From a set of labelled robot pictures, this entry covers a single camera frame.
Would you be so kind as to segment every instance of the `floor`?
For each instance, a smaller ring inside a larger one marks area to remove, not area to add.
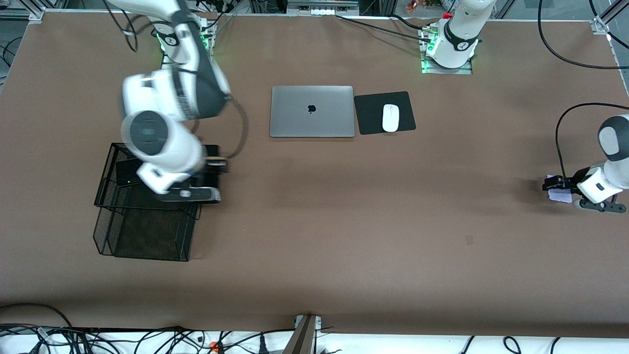
[[[469,337],[467,336],[401,336],[401,335],[378,335],[378,334],[336,334],[327,333],[333,329],[326,330],[326,333],[319,334],[316,342],[315,353],[335,353],[340,354],[454,354],[462,353]],[[253,336],[250,340],[245,340],[241,347],[229,349],[229,354],[258,353],[260,340],[255,337],[257,333],[232,332],[224,339],[225,345],[235,343]],[[278,332],[265,335],[267,350],[277,353],[283,350],[290,338],[291,332]],[[173,340],[173,332],[162,334],[151,334],[148,338],[141,332],[127,333],[99,333],[100,339],[110,340],[109,344],[102,341],[93,346],[94,354],[130,354],[140,347],[138,353],[155,354],[194,354],[198,353],[195,342],[176,342]],[[219,332],[195,332],[190,338],[202,338],[199,343],[203,346],[203,353],[207,353],[210,343],[217,341]],[[53,346],[51,354],[69,354],[68,346],[64,346],[66,339],[61,334],[53,334],[48,337],[50,341],[59,343]],[[508,353],[506,346],[511,348],[512,353],[527,354],[547,354],[550,351],[550,344],[553,338],[543,337],[515,337],[504,344],[502,337],[476,336],[470,342],[469,354],[504,354]],[[28,353],[37,343],[38,338],[34,334],[9,335],[0,338],[0,352],[3,353]],[[175,343],[169,349],[169,343]],[[585,353],[606,353],[620,354],[629,350],[629,340],[614,338],[561,338],[556,344],[557,353],[585,354]]]
[[[499,0],[497,3],[505,4],[506,2],[507,0]],[[594,0],[593,3],[596,11],[601,13],[610,5],[610,0]],[[594,18],[587,0],[544,0],[544,4],[548,4],[548,8],[542,9],[542,18],[545,20],[591,20]],[[504,18],[506,20],[537,19],[538,5],[538,0],[516,0]],[[610,31],[625,43],[629,43],[629,10],[626,9],[618,15],[610,24]],[[629,49],[614,41],[611,46],[619,65],[629,66]],[[625,87],[627,87],[629,70],[622,70],[622,73]]]
[[[5,47],[10,41],[15,38],[22,37],[26,31],[27,21],[0,21],[0,45]],[[19,40],[11,43],[7,48],[7,52],[4,58],[10,65],[13,61],[13,55],[10,53],[16,53],[19,47]],[[0,60],[0,93],[4,86],[4,80],[9,74],[9,66]]]

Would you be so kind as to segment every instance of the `brown table surface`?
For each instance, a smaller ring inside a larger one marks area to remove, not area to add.
[[[565,56],[614,64],[587,23],[544,26]],[[134,54],[108,14],[46,14],[0,96],[0,302],[52,304],[76,326],[256,330],[315,312],[346,332],[626,336],[629,217],[540,191],[560,172],[559,115],[626,105],[620,75],[556,59],[535,23],[490,22],[482,36],[473,75],[430,75],[410,39],[331,16],[236,17],[216,60],[249,139],[224,200],[203,208],[193,260],[174,263],[100,256],[92,240],[121,82],[159,67],[156,41],[147,31]],[[271,87],[287,84],[408,91],[417,129],[271,139]],[[566,118],[569,173],[604,158],[596,132],[615,113]],[[239,133],[232,106],[198,130],[224,151]],[[40,311],[10,319],[59,324]]]

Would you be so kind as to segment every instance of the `black phone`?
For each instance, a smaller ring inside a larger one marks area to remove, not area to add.
[[[140,159],[118,161],[116,163],[116,185],[126,187],[139,184],[141,180],[136,172],[141,164]]]

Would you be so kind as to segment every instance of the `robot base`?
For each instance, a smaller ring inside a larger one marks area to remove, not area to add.
[[[420,46],[420,58],[421,58],[421,72],[423,74],[472,74],[472,61],[468,59],[461,67],[450,69],[439,65],[433,57],[428,53],[434,49],[434,45],[438,40],[438,27],[437,23],[432,23],[429,26],[424,26],[422,30],[418,30],[420,38],[428,38],[432,42],[419,42]]]
[[[221,193],[218,189],[219,176],[227,172],[227,160],[219,157],[217,145],[203,145],[206,149],[206,164],[203,170],[187,180],[174,183],[167,194],[155,194],[163,202],[194,202],[201,204],[218,203]]]

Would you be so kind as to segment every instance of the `orange plug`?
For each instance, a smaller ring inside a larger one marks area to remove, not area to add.
[[[213,349],[212,349],[212,352],[213,352],[213,353],[218,353],[218,342],[215,342],[215,341],[214,341],[214,342],[210,343],[210,344],[209,344],[209,347],[210,347],[210,348],[213,348]]]

